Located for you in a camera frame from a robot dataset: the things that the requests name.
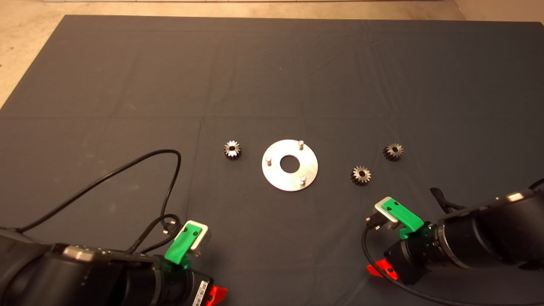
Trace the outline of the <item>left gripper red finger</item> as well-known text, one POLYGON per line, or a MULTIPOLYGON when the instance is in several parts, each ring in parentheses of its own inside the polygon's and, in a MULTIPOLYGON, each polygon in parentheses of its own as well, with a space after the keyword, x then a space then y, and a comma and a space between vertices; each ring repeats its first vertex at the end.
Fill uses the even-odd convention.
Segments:
POLYGON ((212 286, 208 296, 208 306, 217 306, 227 296, 228 289, 222 286, 212 286))

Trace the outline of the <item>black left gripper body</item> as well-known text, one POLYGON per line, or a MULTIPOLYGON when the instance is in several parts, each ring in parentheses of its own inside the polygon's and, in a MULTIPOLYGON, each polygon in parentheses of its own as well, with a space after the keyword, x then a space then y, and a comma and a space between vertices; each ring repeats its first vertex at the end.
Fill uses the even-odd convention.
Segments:
POLYGON ((170 261, 163 262, 163 305, 204 306, 209 301, 213 278, 170 261))

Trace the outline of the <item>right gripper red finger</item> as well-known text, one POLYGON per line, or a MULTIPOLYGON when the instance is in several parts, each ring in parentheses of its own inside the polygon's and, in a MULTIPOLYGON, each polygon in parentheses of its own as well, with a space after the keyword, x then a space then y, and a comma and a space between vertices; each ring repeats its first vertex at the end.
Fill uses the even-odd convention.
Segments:
MULTIPOLYGON (((376 261, 375 265, 379 267, 379 269, 383 270, 389 277, 391 277, 395 281, 399 280, 398 273, 395 271, 395 269, 393 269, 393 266, 386 259, 376 261)), ((367 271, 370 275, 383 277, 372 265, 367 265, 367 271)))

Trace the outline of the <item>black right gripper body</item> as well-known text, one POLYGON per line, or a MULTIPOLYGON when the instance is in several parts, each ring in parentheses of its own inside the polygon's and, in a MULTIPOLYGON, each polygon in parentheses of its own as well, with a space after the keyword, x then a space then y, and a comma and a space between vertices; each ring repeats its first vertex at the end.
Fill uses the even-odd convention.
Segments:
POLYGON ((416 284, 424 275, 440 267, 440 249, 435 246, 436 226, 424 224, 387 250, 385 259, 405 285, 416 284))

